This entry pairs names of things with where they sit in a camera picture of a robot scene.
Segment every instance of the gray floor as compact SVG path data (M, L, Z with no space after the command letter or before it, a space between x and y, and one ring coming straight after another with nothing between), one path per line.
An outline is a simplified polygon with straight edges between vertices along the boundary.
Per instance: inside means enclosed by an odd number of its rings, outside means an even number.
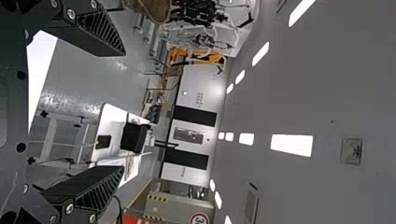
M103 0L106 8L118 0ZM103 103L140 114L148 76L141 72L152 64L149 45L134 33L137 16L128 9L110 14L123 44L126 57L98 58L59 40L38 108L60 114L84 116L96 122Z
M117 7L119 1L103 0L101 2L109 8ZM127 50L127 57L97 58L60 40L56 46L41 94L39 110L83 116L90 119L92 123L97 122L103 103L110 103L132 113L140 114L145 89L149 81L149 77L140 72L148 70L152 66L148 60L149 46L143 43L142 35L134 34L133 27L137 16L131 10L114 12L111 17L120 32ZM35 127L34 122L32 130L36 129L38 132L45 130L45 125L48 125L43 120L36 123L40 123L41 126ZM168 123L169 120L165 120L154 128L161 140L165 140L164 132L168 130ZM31 137L42 139L43 133L37 135L31 133ZM61 150L58 151L60 153L55 153L56 155L51 153L52 159L64 156ZM153 176L158 176L161 166L157 162L158 150L155 147L150 147L147 148L147 151L153 151L153 153L142 160L139 175L117 192L123 206L128 205ZM32 150L32 154L36 156L39 151L33 152ZM38 183L42 187L46 187L54 181L62 180L66 172L62 169L36 167L31 170L30 178L42 179L43 181ZM99 223L112 223L117 215L118 206L112 202Z

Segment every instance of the ceiling light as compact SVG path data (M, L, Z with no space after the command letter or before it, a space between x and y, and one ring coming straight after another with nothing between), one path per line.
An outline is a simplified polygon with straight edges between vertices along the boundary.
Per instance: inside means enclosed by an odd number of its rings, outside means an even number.
M225 140L232 142L233 141L233 133L226 133L225 134Z
M224 135L225 135L225 133L219 133L219 139L223 140L224 139Z
M211 189L213 192L215 191L215 189L216 189L216 184L215 184L215 181L214 181L213 179L210 179L209 187L210 187L210 189Z
M297 20L304 15L304 13L316 2L317 0L302 0L301 3L295 8L289 17L289 27L293 26Z
M244 79L244 77L245 77L245 70L242 70L242 72L239 73L239 75L235 79L235 85L238 85L238 83L241 82L242 79Z
M227 88L227 94L230 93L233 90L233 83L230 84Z
M239 135L240 144L253 146L253 142L254 142L254 133L241 133Z
M262 48L257 52L257 54L253 57L253 61L251 62L252 66L255 66L264 56L268 53L270 48L270 42L267 42L262 46Z
M311 157L314 136L273 134L271 149L299 156Z
M217 191L215 193L215 202L216 202L216 205L218 206L218 209L221 209L221 207L222 207L222 199L220 197L220 194Z
M225 222L224 222L224 224L233 224L233 223L231 222L229 216L225 217Z

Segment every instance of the red circle sign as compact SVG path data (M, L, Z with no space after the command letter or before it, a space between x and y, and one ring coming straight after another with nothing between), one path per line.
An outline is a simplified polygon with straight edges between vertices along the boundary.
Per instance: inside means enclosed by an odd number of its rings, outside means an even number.
M209 217L205 213L196 213L191 217L190 224L209 224Z

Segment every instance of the yellow and black warning stripe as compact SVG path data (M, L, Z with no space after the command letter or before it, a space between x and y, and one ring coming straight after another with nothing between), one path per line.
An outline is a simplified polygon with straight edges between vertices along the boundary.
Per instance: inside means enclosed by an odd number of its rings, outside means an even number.
M149 215L143 215L143 218L145 219L151 219L151 220L155 220L155 221L165 221L165 218L163 217L155 217L155 216L149 216Z
M168 201L168 200L165 199L165 198L158 197L158 196L153 196L153 195L149 195L148 198L149 198L150 200L158 201L158 202L161 202L161 203L166 203L166 202Z

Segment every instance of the white ceiling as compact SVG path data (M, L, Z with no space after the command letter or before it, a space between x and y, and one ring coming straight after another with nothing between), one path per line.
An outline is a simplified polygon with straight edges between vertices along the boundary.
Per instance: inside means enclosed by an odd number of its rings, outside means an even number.
M262 191L258 224L394 223L396 2L318 0L289 28L301 0L262 0L262 11L229 83L213 170L226 215L243 223L246 185ZM251 59L266 42L268 54ZM252 147L237 142L255 133ZM273 133L313 134L311 158L271 151ZM362 166L340 162L343 137L364 139Z

